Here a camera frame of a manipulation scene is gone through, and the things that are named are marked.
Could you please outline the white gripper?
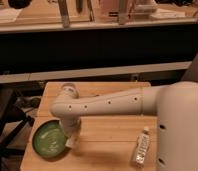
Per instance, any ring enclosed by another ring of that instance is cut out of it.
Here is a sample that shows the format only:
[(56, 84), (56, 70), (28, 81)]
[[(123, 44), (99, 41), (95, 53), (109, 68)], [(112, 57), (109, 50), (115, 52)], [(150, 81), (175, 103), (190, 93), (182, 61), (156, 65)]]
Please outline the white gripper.
[(81, 131), (81, 119), (79, 117), (62, 118), (60, 126), (67, 138), (78, 137)]

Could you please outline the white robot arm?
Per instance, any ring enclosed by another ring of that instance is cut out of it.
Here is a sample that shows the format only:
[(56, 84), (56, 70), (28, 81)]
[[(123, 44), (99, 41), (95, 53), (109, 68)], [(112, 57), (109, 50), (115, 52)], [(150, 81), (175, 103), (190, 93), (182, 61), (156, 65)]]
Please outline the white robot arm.
[(77, 89), (62, 87), (50, 108), (66, 135), (80, 127), (82, 116), (155, 115), (157, 117), (156, 171), (198, 171), (198, 83), (128, 89), (79, 98)]

